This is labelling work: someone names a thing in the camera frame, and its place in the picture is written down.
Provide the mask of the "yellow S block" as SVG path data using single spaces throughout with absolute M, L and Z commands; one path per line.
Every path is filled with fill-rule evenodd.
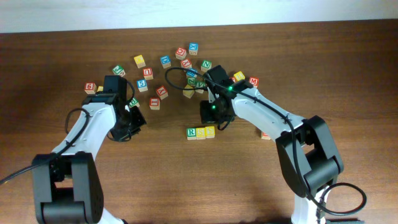
M 205 135 L 206 135 L 206 138 L 214 138 L 215 137 L 215 127 L 214 126 L 206 126 L 205 127 Z
M 206 139 L 206 129 L 196 128 L 196 137 L 198 140 Z

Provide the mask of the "green R block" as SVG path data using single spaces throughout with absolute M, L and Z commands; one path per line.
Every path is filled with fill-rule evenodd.
M 197 132 L 195 128 L 187 128 L 187 139 L 188 140 L 196 140 Z

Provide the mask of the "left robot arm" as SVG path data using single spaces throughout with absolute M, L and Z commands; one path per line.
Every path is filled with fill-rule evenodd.
M 39 223 L 125 223 L 104 207 L 95 159 L 103 141 L 131 140 L 146 121 L 137 106 L 128 107 L 125 78 L 108 75 L 102 91 L 82 102 L 79 118 L 49 154 L 32 160 L 35 216 Z

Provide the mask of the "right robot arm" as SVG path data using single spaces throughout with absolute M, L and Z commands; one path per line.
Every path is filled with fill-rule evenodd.
M 221 66 L 204 74 L 208 100 L 200 103 L 203 124 L 223 130 L 235 117 L 249 121 L 277 146 L 282 175 L 295 194 L 292 223 L 326 223 L 325 214 L 309 196 L 325 204 L 328 189 L 344 166 L 326 122 L 305 119 L 263 97 L 247 81 L 234 82 Z

